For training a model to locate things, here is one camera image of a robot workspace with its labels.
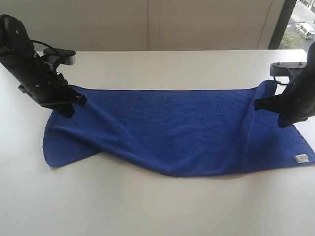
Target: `wall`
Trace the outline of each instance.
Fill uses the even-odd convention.
[[[267,49],[284,0],[1,0],[31,38],[77,51]]]

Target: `white table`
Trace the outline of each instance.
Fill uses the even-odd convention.
[[[61,71],[94,89],[246,89],[302,50],[82,52]],[[162,176],[99,154],[52,169],[50,111],[0,67],[1,236],[313,236],[315,167],[205,178]],[[315,147],[315,119],[297,125]]]

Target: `blue towel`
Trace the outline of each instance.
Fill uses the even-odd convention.
[[[249,173],[315,163],[315,154],[278,115],[253,102],[274,81],[239,90],[93,90],[73,118],[52,112],[43,139],[46,162],[60,167],[100,152],[175,177]],[[309,163],[298,164],[296,155]]]

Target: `towel label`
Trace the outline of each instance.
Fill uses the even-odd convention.
[[[294,158],[297,161],[297,163],[310,162],[309,157],[306,154],[296,155]]]

